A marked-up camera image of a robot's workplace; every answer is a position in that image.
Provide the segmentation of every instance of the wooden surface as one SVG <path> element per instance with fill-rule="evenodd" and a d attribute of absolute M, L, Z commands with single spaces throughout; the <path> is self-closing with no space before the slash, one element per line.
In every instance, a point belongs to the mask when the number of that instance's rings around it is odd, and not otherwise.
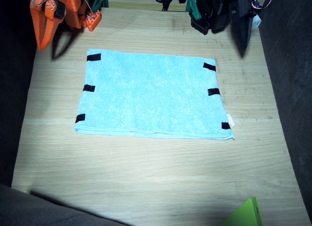
<path fill-rule="evenodd" d="M 265 225 L 310 225 L 258 30 L 242 57 L 231 28 L 204 36 L 187 13 L 104 9 L 52 61 L 37 52 L 13 188 L 136 226 L 214 226 L 256 196 Z M 63 34 L 60 44 L 68 39 Z M 73 131 L 86 53 L 99 48 L 214 58 L 236 140 L 165 140 Z"/>
<path fill-rule="evenodd" d="M 161 11 L 162 4 L 155 0 L 109 0 L 109 7 Z M 180 4 L 178 0 L 172 0 L 168 11 L 185 11 L 185 8 L 186 3 Z"/>

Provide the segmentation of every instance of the dark wall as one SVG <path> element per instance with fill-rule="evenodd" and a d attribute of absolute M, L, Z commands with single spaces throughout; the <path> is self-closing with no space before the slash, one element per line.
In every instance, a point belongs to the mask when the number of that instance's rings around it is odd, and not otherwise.
<path fill-rule="evenodd" d="M 312 220 L 312 0 L 272 0 L 260 34 L 279 117 Z"/>
<path fill-rule="evenodd" d="M 29 0 L 1 0 L 0 183 L 11 186 L 36 53 Z"/>

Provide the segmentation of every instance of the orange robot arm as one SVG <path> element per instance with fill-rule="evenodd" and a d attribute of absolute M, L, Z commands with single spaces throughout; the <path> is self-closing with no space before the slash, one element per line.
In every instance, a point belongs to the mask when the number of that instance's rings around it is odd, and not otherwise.
<path fill-rule="evenodd" d="M 90 31 L 101 20 L 101 13 L 89 12 L 86 16 L 88 0 L 30 0 L 30 13 L 33 19 L 37 46 L 44 50 L 52 41 L 55 31 L 64 18 L 66 23 L 80 29 L 88 27 Z"/>

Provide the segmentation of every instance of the light blue towel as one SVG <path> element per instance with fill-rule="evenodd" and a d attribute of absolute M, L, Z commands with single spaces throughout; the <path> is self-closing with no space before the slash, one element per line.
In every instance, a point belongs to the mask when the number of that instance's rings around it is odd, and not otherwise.
<path fill-rule="evenodd" d="M 234 138 L 212 59 L 89 50 L 75 131 Z"/>

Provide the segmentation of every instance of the white cable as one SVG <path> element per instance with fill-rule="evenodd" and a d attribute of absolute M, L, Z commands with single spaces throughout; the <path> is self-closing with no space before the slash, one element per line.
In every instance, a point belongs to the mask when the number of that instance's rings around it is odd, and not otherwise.
<path fill-rule="evenodd" d="M 44 2 L 46 2 L 47 0 L 42 1 L 40 4 L 35 3 L 34 0 L 31 0 L 31 2 L 36 5 L 36 6 L 41 6 Z"/>
<path fill-rule="evenodd" d="M 86 14 L 86 16 L 87 16 L 88 18 L 93 18 L 93 17 L 94 17 L 94 13 L 92 12 L 92 9 L 91 9 L 91 7 L 90 7 L 88 1 L 87 1 L 87 0 L 84 0 L 84 1 L 86 1 L 87 5 L 88 5 L 88 7 L 89 7 L 89 9 L 90 9 L 90 11 L 91 11 L 91 13 L 92 13 L 92 16 L 89 16 L 88 14 Z"/>
<path fill-rule="evenodd" d="M 266 7 L 268 7 L 268 6 L 269 6 L 269 4 L 271 3 L 271 1 L 272 1 L 272 0 L 270 0 L 270 1 L 268 2 L 268 4 L 267 4 L 264 8 L 259 8 L 259 7 L 256 7 L 256 6 L 254 5 L 254 2 L 252 2 L 252 7 L 253 7 L 253 9 L 256 9 L 256 10 L 265 9 Z"/>

